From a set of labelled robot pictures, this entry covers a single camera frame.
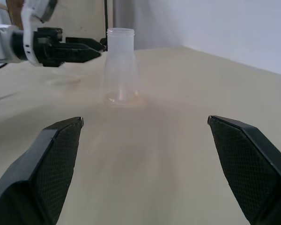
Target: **clear plastic bottle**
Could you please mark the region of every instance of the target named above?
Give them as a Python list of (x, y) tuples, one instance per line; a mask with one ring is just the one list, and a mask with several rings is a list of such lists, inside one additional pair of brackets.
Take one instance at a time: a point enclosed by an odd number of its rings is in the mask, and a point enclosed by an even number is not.
[(134, 30), (110, 28), (105, 63), (104, 100), (128, 105), (138, 98), (138, 74), (134, 55)]

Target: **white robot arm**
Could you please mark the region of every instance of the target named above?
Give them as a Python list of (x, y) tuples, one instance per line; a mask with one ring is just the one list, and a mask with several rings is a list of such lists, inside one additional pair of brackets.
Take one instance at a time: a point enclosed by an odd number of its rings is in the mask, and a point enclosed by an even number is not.
[(50, 20), (57, 0), (26, 0), (22, 8), (24, 31), (0, 24), (0, 63), (28, 60), (34, 66), (59, 67), (64, 62), (83, 63), (99, 57), (104, 46), (90, 38), (67, 37), (61, 28), (42, 28)]

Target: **wooden table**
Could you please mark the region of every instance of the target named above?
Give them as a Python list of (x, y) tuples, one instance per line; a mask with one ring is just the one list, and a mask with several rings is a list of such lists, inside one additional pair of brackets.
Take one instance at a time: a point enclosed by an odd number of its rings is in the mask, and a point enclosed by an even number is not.
[[(135, 108), (102, 103), (105, 56), (66, 70), (28, 63), (0, 70), (2, 83), (11, 72), (30, 82), (0, 100), (0, 176), (42, 128), (83, 116), (58, 224), (249, 224), (223, 175), (207, 117), (255, 125), (281, 151), (281, 75), (187, 48), (136, 56), (144, 101)], [(80, 84), (48, 85), (62, 73), (79, 76)]]

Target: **transparent container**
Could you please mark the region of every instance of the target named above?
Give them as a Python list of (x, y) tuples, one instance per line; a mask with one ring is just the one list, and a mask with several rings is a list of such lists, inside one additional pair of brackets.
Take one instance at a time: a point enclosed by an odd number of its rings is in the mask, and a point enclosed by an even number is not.
[(138, 99), (138, 74), (134, 55), (134, 30), (110, 28), (105, 63), (104, 101), (128, 105)]

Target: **bottle opening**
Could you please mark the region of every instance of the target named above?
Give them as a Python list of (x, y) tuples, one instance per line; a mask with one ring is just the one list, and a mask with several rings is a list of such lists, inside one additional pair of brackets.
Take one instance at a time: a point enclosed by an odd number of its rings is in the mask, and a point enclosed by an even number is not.
[(128, 28), (109, 28), (108, 36), (134, 36), (134, 30)]

